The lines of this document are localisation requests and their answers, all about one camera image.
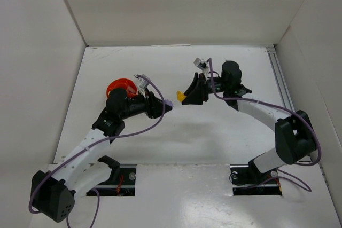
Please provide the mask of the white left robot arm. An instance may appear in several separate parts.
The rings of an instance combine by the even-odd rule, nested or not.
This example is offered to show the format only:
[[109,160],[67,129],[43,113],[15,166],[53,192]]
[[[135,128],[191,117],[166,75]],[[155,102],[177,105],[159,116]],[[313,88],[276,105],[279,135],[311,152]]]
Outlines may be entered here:
[[77,147],[53,170],[39,170],[32,177],[29,211],[43,213],[56,223],[66,219],[78,198],[96,185],[117,178],[120,163],[103,152],[115,139],[123,137],[124,120],[146,114],[161,121],[172,109],[169,100],[156,97],[148,89],[132,97],[123,88],[112,90],[105,108]]

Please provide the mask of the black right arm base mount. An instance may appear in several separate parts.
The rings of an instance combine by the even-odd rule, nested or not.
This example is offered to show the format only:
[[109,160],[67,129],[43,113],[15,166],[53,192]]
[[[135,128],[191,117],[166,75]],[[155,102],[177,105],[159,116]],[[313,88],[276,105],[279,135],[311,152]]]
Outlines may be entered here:
[[279,195],[282,190],[276,169],[260,173],[248,164],[230,165],[229,180],[234,196]]

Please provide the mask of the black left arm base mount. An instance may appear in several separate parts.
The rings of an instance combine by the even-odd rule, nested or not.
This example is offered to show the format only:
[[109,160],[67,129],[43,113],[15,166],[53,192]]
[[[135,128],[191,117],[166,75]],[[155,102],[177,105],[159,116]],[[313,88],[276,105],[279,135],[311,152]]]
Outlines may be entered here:
[[111,169],[109,178],[95,187],[100,196],[135,195],[136,164],[120,164],[109,156],[99,158],[98,162],[106,164]]

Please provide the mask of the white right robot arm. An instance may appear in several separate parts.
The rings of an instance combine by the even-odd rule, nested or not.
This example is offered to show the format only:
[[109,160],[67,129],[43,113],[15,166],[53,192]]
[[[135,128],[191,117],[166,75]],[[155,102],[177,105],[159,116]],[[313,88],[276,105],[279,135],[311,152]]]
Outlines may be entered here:
[[213,94],[234,110],[247,114],[274,132],[274,148],[248,162],[246,167],[231,169],[233,184],[242,186],[258,184],[268,179],[285,165],[297,164],[299,160],[319,151],[317,136],[307,113],[293,112],[285,107],[266,103],[253,95],[242,84],[242,71],[234,61],[222,64],[221,74],[214,76],[212,61],[197,58],[194,65],[201,70],[185,92],[177,92],[182,105],[202,105]]

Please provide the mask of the yellow black striped lego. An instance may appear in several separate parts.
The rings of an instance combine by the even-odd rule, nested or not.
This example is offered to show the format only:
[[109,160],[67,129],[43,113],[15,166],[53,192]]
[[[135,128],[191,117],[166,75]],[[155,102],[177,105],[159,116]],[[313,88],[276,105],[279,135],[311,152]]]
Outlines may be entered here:
[[177,91],[176,96],[177,100],[181,103],[186,99],[186,95],[180,91]]

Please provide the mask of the lilac lego brick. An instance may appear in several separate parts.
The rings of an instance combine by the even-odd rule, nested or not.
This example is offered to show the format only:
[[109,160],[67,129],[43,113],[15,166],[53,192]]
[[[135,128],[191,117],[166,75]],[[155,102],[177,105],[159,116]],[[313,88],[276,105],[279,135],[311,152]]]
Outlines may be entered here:
[[165,99],[164,100],[165,104],[170,106],[170,107],[174,107],[174,104],[172,103],[172,101],[168,100],[168,99]]

